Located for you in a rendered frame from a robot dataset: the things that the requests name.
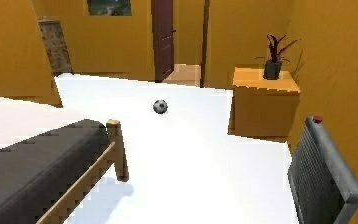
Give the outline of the framed green picture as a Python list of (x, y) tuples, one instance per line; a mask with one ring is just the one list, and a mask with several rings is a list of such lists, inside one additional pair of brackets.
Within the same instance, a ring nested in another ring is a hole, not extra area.
[(87, 0), (91, 16), (131, 16), (130, 0)]

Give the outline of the grey mesh chair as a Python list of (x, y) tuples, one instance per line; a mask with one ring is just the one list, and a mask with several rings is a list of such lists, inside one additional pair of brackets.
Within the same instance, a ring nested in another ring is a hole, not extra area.
[(349, 224), (358, 209), (358, 180), (323, 120), (306, 118), (288, 180), (299, 224)]

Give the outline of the black and white ball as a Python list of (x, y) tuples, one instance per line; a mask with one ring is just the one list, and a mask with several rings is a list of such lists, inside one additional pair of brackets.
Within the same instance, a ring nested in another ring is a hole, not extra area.
[(157, 100), (153, 104), (153, 110), (157, 114), (164, 114), (168, 110), (168, 105), (165, 100)]

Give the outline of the dark red room door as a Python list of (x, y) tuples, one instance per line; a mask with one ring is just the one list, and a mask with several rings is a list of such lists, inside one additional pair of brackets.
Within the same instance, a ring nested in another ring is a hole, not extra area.
[(173, 0), (151, 0), (155, 81), (174, 70)]

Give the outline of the orange wooden cabinet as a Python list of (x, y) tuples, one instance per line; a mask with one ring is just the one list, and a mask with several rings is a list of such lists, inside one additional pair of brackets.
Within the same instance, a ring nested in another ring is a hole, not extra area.
[(301, 90), (288, 71), (281, 71), (277, 80), (263, 75), (263, 69), (235, 69), (228, 133), (286, 142)]

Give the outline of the speckled brown tall cabinet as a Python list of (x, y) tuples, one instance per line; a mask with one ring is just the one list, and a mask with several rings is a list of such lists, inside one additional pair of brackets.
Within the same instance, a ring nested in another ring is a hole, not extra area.
[(40, 19), (38, 25), (53, 74), (58, 76), (62, 73), (72, 73), (67, 43), (60, 22)]

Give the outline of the wooden bed with grey mattress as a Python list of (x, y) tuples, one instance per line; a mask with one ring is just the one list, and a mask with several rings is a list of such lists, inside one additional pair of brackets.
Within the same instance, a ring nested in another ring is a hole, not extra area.
[(111, 166), (129, 180), (117, 120), (84, 119), (0, 149), (0, 224), (63, 224)]

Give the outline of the red plant in black pot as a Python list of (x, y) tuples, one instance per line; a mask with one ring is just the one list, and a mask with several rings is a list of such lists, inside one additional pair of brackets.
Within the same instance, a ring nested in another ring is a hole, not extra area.
[(264, 56), (258, 56), (258, 59), (265, 59), (263, 78), (265, 80), (278, 80), (282, 69), (283, 62), (286, 58), (283, 54), (295, 43), (299, 42), (299, 39), (292, 40), (283, 48), (279, 48), (280, 42), (285, 38), (277, 38), (272, 34), (266, 36), (268, 40), (268, 49), (270, 56), (268, 58)]

